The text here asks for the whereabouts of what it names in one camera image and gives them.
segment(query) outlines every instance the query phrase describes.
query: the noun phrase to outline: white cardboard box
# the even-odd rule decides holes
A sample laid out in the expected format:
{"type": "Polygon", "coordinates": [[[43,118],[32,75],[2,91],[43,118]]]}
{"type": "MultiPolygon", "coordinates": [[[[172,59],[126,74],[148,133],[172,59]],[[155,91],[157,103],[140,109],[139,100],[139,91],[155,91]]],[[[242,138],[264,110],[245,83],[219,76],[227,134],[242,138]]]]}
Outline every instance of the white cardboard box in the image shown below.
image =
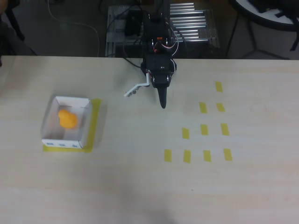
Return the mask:
{"type": "Polygon", "coordinates": [[[43,144],[48,147],[83,148],[87,142],[92,108],[87,98],[54,97],[41,129],[43,144]],[[62,109],[77,116],[76,127],[66,129],[60,126],[58,112],[62,109]]]}

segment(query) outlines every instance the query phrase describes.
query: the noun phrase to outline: yellow tape marker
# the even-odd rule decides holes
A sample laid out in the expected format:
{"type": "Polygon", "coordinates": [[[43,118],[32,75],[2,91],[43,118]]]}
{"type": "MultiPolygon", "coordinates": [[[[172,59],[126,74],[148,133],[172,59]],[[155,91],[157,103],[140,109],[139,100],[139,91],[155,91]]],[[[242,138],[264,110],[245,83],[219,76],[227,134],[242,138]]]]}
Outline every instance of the yellow tape marker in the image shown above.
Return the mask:
{"type": "Polygon", "coordinates": [[[184,150],[184,162],[191,163],[191,151],[190,150],[184,150]]]}
{"type": "Polygon", "coordinates": [[[221,82],[215,82],[215,85],[216,85],[217,92],[223,92],[222,83],[221,82]]]}
{"type": "Polygon", "coordinates": [[[221,123],[221,130],[222,130],[222,135],[229,135],[228,125],[227,124],[221,123]]]}
{"type": "Polygon", "coordinates": [[[224,106],[222,103],[216,103],[216,106],[220,112],[225,112],[225,109],[224,109],[224,106]]]}
{"type": "Polygon", "coordinates": [[[231,153],[229,148],[223,149],[223,152],[224,152],[224,158],[225,158],[226,161],[232,161],[233,160],[232,153],[231,153]]]}
{"type": "Polygon", "coordinates": [[[171,162],[171,150],[170,149],[164,150],[164,161],[171,162]]]}
{"type": "Polygon", "coordinates": [[[91,153],[93,150],[94,135],[97,126],[98,114],[100,110],[101,100],[96,98],[91,100],[93,105],[92,117],[90,120],[89,132],[87,136],[86,146],[83,148],[59,148],[59,147],[48,147],[43,146],[44,152],[84,152],[91,153]]]}
{"type": "Polygon", "coordinates": [[[189,129],[188,128],[183,127],[182,128],[182,133],[183,133],[183,139],[190,139],[189,129]]]}
{"type": "Polygon", "coordinates": [[[201,134],[202,135],[209,135],[209,131],[207,129],[207,125],[200,125],[201,134]]]}
{"type": "Polygon", "coordinates": [[[210,150],[204,150],[204,160],[207,162],[211,162],[211,151],[210,150]]]}
{"type": "Polygon", "coordinates": [[[207,113],[207,110],[206,110],[206,103],[204,103],[204,102],[199,102],[199,108],[200,108],[200,112],[202,112],[202,113],[207,113]]]}

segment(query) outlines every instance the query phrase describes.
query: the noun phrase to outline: floor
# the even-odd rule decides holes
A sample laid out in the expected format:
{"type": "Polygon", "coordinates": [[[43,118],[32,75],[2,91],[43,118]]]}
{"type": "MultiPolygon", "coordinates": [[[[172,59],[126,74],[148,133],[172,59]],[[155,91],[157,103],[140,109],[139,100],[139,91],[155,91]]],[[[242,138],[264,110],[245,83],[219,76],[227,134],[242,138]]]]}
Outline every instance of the floor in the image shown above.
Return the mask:
{"type": "MultiPolygon", "coordinates": [[[[220,45],[225,50],[235,21],[235,12],[226,0],[210,0],[216,20],[220,45]]],[[[98,12],[99,0],[76,0],[50,6],[52,14],[61,20],[79,22],[94,27],[99,34],[100,53],[105,55],[107,21],[98,12]]],[[[103,1],[103,12],[108,1],[103,1]]],[[[117,5],[129,0],[109,1],[117,5]]],[[[25,43],[40,56],[86,56],[96,57],[98,40],[94,30],[82,25],[58,22],[51,18],[45,0],[23,0],[14,9],[14,14],[25,35],[25,43]]],[[[291,59],[299,59],[299,48],[290,52],[296,34],[276,31],[253,24],[258,45],[264,49],[291,59]]],[[[245,20],[241,19],[229,52],[229,58],[239,58],[251,50],[245,20]]],[[[254,54],[248,59],[272,59],[270,56],[254,54]]]]}

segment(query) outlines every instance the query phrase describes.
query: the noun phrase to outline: rubber duck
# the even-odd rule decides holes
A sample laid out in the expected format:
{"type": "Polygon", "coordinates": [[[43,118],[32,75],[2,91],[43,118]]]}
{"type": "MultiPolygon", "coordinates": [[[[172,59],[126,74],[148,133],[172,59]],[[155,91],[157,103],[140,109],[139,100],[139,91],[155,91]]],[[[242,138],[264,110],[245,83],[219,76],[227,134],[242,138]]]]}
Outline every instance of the rubber duck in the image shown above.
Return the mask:
{"type": "Polygon", "coordinates": [[[77,124],[77,116],[67,110],[60,110],[58,113],[59,124],[64,128],[74,128],[77,124]]]}

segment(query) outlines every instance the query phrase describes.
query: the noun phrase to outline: cable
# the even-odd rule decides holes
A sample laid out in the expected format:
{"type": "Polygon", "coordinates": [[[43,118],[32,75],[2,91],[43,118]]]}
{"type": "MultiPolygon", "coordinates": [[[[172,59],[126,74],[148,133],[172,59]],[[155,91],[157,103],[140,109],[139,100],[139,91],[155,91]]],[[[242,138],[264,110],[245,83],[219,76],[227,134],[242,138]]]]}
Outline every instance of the cable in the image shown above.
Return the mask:
{"type": "Polygon", "coordinates": [[[99,57],[99,54],[100,54],[100,37],[99,37],[99,34],[98,34],[98,31],[93,28],[92,26],[89,26],[87,24],[84,24],[84,23],[80,23],[80,22],[70,22],[70,21],[65,21],[65,20],[59,20],[57,19],[55,16],[53,16],[51,10],[50,10],[50,0],[48,0],[48,11],[49,11],[49,14],[50,16],[54,19],[54,20],[57,20],[58,22],[65,22],[65,23],[69,23],[69,24],[75,24],[75,25],[80,25],[80,26],[85,26],[85,27],[89,27],[91,29],[93,29],[97,35],[97,39],[98,39],[98,53],[97,53],[97,57],[99,57]]]}
{"type": "Polygon", "coordinates": [[[182,35],[182,33],[179,31],[179,29],[177,29],[173,24],[171,24],[171,26],[172,26],[173,29],[176,30],[176,31],[178,32],[178,34],[182,37],[183,42],[184,42],[184,44],[185,44],[185,48],[186,48],[186,52],[187,52],[187,57],[189,57],[189,50],[188,50],[187,42],[186,42],[186,39],[184,38],[184,35],[182,35]]]}
{"type": "Polygon", "coordinates": [[[170,60],[173,63],[173,69],[174,69],[174,71],[172,71],[172,73],[175,73],[176,72],[176,64],[174,63],[174,61],[172,59],[170,59],[170,60]]]}
{"type": "Polygon", "coordinates": [[[126,40],[126,39],[124,38],[124,39],[123,39],[123,42],[122,42],[122,52],[123,52],[123,54],[124,54],[123,59],[125,59],[127,62],[129,62],[131,65],[135,66],[136,68],[141,69],[140,66],[134,64],[133,62],[131,62],[130,60],[127,59],[127,58],[128,58],[128,55],[127,55],[127,53],[126,53],[126,51],[125,51],[125,40],[126,40]]]}
{"type": "Polygon", "coordinates": [[[102,12],[102,3],[103,3],[103,0],[100,0],[99,6],[98,6],[99,13],[100,13],[100,15],[103,15],[105,18],[107,18],[108,16],[102,12]]]}
{"type": "Polygon", "coordinates": [[[121,15],[123,15],[123,14],[125,14],[127,11],[129,11],[132,7],[134,7],[135,5],[133,5],[133,6],[130,6],[129,8],[127,8],[125,11],[123,11],[122,13],[119,13],[112,21],[111,21],[111,23],[109,23],[109,25],[108,25],[108,27],[107,27],[107,30],[106,30],[106,36],[107,36],[107,33],[108,33],[108,30],[109,30],[109,28],[110,28],[110,26],[112,25],[112,23],[116,20],[116,19],[118,19],[121,15]]]}
{"type": "Polygon", "coordinates": [[[176,51],[172,54],[172,56],[174,56],[175,54],[176,54],[176,52],[178,51],[178,44],[177,44],[177,49],[176,49],[176,51]]]}
{"type": "Polygon", "coordinates": [[[159,12],[159,10],[160,10],[160,8],[162,7],[163,3],[164,3],[164,0],[161,1],[161,4],[159,5],[159,7],[158,7],[158,9],[157,9],[157,12],[159,12]]]}

